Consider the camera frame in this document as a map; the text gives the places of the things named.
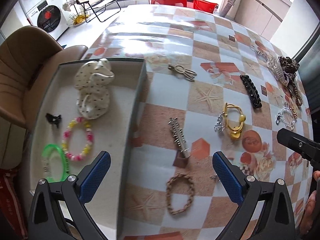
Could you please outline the right hand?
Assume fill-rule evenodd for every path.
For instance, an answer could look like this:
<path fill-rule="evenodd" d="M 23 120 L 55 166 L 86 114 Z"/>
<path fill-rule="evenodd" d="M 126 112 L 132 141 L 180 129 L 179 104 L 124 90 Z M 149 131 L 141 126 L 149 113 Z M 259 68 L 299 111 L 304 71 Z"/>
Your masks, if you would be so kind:
<path fill-rule="evenodd" d="M 298 228 L 299 236 L 306 235 L 311 229 L 311 226 L 313 224 L 312 214 L 316 206 L 316 200 L 317 200 L 317 191 L 313 191 L 310 197 L 308 198 L 308 201 L 306 202 L 304 215 Z"/>

